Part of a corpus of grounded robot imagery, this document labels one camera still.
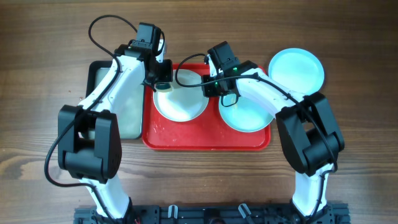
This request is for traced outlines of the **green yellow sponge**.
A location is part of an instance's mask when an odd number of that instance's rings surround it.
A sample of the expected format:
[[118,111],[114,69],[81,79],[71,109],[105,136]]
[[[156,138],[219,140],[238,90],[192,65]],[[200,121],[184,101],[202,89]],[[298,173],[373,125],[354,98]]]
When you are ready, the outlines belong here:
[[173,90],[173,86],[170,82],[168,83],[156,83],[155,84],[156,91],[161,93],[171,92]]

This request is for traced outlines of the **white front plate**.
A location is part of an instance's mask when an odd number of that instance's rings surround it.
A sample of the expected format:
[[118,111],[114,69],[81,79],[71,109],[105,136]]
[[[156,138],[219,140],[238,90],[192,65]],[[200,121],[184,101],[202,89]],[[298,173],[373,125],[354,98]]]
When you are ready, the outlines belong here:
[[173,81],[167,91],[153,93],[153,102],[157,111],[165,118],[186,122],[198,117],[206,109],[209,99],[203,96],[201,87],[186,88]]

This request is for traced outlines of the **light green plate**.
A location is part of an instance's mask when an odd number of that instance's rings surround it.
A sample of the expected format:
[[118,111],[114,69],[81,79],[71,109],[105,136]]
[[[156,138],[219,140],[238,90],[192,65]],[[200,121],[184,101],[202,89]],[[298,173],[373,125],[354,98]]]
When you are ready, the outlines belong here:
[[235,94],[221,96],[219,112],[222,120],[239,132],[253,133],[268,126],[274,117],[257,103]]

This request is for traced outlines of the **light blue top plate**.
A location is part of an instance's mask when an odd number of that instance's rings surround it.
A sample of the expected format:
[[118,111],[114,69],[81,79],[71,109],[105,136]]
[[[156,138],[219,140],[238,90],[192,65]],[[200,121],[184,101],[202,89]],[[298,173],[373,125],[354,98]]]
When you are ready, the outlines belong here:
[[277,83],[306,95],[319,91],[325,81],[321,61],[311,52],[299,48],[276,53],[269,63],[268,75]]

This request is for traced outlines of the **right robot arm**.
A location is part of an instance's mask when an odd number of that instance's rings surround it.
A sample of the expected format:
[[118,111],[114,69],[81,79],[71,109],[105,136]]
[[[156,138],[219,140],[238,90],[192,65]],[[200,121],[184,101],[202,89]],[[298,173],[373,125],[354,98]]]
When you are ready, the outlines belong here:
[[275,118],[282,152],[296,171],[292,203],[307,223],[315,221],[326,207],[327,178],[338,170],[338,154],[345,147],[327,98],[277,83],[252,61],[240,62],[226,41],[207,51],[205,63],[210,67],[202,79],[206,97],[242,96]]

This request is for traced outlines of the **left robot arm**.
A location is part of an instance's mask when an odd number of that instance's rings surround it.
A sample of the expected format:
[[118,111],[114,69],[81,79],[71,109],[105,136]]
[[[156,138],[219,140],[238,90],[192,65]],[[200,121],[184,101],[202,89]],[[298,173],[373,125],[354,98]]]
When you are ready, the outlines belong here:
[[153,24],[135,29],[135,39],[111,53],[108,73],[99,85],[77,106],[64,105],[58,114],[58,137],[44,164],[46,179],[49,162],[58,151],[58,165],[77,179],[75,186],[86,187],[96,207],[79,210],[77,223],[140,223],[141,218],[123,190],[117,175],[122,146],[118,113],[137,86],[152,90],[172,81],[172,61],[163,58],[165,35]]

